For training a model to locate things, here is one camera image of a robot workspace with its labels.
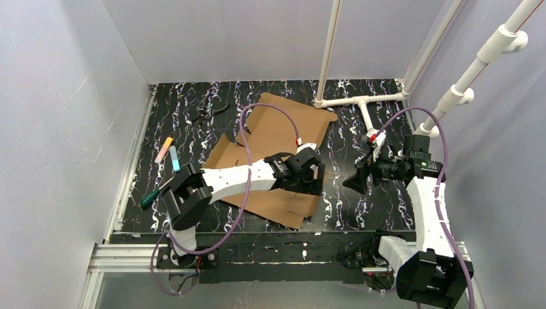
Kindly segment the brown cardboard box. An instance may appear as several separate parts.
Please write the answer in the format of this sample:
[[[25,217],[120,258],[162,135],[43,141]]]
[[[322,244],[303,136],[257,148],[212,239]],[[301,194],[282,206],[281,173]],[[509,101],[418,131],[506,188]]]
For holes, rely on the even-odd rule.
[[[246,119],[247,132],[232,143],[222,135],[203,167],[203,179],[212,187],[212,201],[222,200],[246,211],[299,229],[304,218],[313,215],[319,197],[306,190],[286,190],[293,181],[275,177],[282,168],[274,168],[266,158],[278,153],[296,154],[296,140],[319,147],[330,123],[337,115],[262,93],[258,106]]]

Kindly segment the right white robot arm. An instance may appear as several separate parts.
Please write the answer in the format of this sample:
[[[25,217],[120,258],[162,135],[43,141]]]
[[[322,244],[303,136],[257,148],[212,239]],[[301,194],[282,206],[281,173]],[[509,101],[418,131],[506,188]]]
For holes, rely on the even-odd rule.
[[[415,219],[416,245],[402,235],[378,230],[373,253],[387,262],[394,273],[399,298],[438,308],[454,308],[473,277],[473,265],[462,258],[449,236],[444,202],[446,177],[443,163],[433,161],[427,136],[407,135],[401,153],[391,145],[378,145],[371,138],[364,156],[355,164],[356,173],[343,185],[358,193],[375,186],[400,181],[406,186]]]

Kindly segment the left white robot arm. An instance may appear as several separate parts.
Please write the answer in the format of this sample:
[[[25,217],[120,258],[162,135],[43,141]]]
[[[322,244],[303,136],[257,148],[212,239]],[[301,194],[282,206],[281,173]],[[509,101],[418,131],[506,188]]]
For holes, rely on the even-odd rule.
[[[165,207],[169,222],[167,237],[177,256],[207,254],[198,249],[196,226],[207,207],[223,198],[243,195],[247,203],[252,191],[281,189],[319,196],[326,167],[312,147],[296,154],[276,153],[252,164],[221,169],[185,164],[159,188],[158,200]]]

